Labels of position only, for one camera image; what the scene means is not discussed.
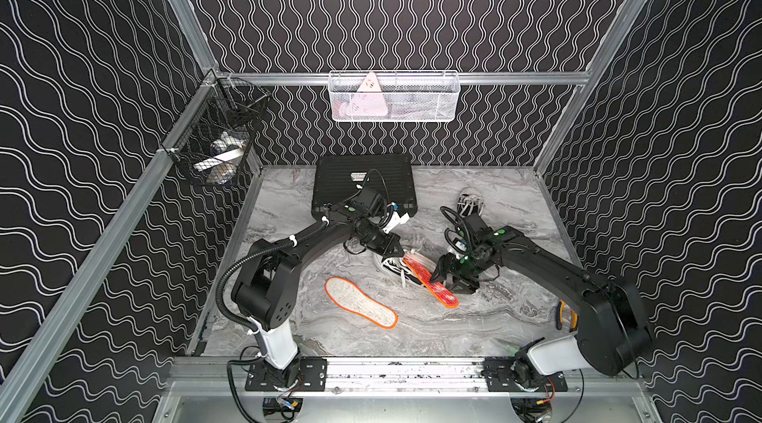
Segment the red patterned insole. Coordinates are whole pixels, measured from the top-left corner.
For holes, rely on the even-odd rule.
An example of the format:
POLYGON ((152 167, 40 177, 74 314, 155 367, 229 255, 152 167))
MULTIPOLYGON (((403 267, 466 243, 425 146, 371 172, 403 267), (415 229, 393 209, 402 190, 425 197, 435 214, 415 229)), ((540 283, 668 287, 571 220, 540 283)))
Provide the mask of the red patterned insole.
POLYGON ((442 303, 448 309, 458 308, 460 300, 444 286, 438 282, 432 282, 434 262, 426 258, 420 252, 406 252, 403 263, 413 272, 414 276, 427 288, 432 296, 442 303))

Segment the white insole orange edge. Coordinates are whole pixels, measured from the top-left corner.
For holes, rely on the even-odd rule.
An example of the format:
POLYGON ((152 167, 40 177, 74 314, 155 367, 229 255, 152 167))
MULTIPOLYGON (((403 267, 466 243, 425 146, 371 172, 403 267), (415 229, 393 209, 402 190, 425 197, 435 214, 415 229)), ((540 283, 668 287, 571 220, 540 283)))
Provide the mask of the white insole orange edge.
POLYGON ((391 308, 366 295, 355 283, 341 277, 332 277, 325 283, 325 292, 339 308, 358 315, 383 329, 396 327, 399 317, 391 308))

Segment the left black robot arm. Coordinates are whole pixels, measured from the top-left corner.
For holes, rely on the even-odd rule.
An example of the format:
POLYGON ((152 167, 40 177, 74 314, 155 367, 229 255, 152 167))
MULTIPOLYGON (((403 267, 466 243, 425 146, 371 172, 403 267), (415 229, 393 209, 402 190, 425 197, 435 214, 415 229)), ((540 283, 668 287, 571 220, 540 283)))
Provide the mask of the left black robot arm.
POLYGON ((263 363, 277 389, 296 384, 300 351, 289 318, 302 272, 317 258, 352 238, 381 258, 402 258, 400 236, 385 230, 394 207, 387 196, 367 185, 327 207, 307 228, 277 242, 260 242, 222 272, 214 301, 220 314, 252 331, 261 356, 233 360, 252 367, 263 363))

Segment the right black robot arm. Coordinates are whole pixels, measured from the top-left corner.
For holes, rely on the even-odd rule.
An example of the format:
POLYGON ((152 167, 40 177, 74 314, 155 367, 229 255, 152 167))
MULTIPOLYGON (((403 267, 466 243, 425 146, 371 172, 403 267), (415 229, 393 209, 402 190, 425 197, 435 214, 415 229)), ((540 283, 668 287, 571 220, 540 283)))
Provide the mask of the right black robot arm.
POLYGON ((605 279, 559 258, 512 226, 494 229, 480 215, 462 216, 442 206, 452 226, 444 237, 450 252, 441 256, 432 278, 454 294, 474 294, 484 272, 518 272, 552 292, 577 315, 567 337, 536 340, 513 357, 510 379, 536 388, 550 375, 594 369, 608 377, 622 373, 651 350, 655 333, 636 286, 605 279))

